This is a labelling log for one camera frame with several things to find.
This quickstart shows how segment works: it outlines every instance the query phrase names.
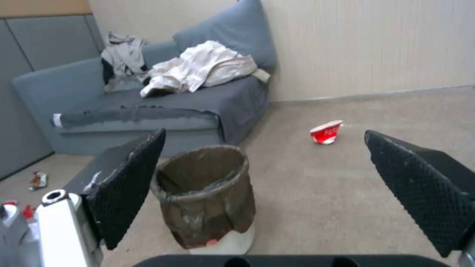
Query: trash can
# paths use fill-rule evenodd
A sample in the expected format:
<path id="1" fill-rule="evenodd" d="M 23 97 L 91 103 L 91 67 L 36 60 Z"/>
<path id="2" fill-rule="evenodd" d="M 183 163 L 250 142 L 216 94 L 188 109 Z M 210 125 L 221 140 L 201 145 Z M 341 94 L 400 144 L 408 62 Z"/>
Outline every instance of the trash can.
<path id="1" fill-rule="evenodd" d="M 151 183 L 165 223 L 191 254 L 244 254 L 254 239 L 256 205 L 247 156 L 216 145 L 161 163 Z"/>

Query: black gripper pad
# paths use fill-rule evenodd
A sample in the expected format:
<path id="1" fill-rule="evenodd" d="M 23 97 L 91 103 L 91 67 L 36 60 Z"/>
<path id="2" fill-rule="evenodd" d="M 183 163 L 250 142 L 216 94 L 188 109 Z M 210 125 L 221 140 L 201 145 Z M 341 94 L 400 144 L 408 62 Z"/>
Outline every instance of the black gripper pad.
<path id="1" fill-rule="evenodd" d="M 165 130 L 158 130 L 110 148 L 64 187 L 85 200 L 86 213 L 107 249 L 117 246 L 142 207 L 164 144 Z"/>
<path id="2" fill-rule="evenodd" d="M 463 249 L 475 222 L 475 173 L 444 152 L 367 131 L 378 173 L 442 257 Z"/>

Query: sofa armrest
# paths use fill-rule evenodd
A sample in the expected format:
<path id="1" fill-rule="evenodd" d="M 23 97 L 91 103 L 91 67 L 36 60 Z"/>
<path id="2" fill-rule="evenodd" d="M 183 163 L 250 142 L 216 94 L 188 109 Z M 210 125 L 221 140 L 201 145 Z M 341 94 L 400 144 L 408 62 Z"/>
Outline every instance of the sofa armrest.
<path id="1" fill-rule="evenodd" d="M 51 122 L 62 113 L 104 91 L 100 58 L 30 72 L 12 80 L 26 108 L 53 148 L 60 140 Z"/>

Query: wood trim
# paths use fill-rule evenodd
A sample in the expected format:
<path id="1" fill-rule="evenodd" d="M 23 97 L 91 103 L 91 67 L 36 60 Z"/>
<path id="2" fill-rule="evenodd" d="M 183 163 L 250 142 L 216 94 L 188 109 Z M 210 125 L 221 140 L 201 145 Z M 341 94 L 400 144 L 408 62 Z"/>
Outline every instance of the wood trim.
<path id="1" fill-rule="evenodd" d="M 87 0 L 0 0 L 0 18 L 91 14 Z"/>

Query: red cup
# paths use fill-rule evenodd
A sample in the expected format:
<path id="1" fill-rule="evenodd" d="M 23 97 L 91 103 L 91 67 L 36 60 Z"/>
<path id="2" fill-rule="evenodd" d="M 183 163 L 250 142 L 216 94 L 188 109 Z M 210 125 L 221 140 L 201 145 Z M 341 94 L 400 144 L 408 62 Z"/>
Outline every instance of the red cup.
<path id="1" fill-rule="evenodd" d="M 310 130 L 310 136 L 318 144 L 332 144 L 335 142 L 343 121 L 332 121 Z"/>

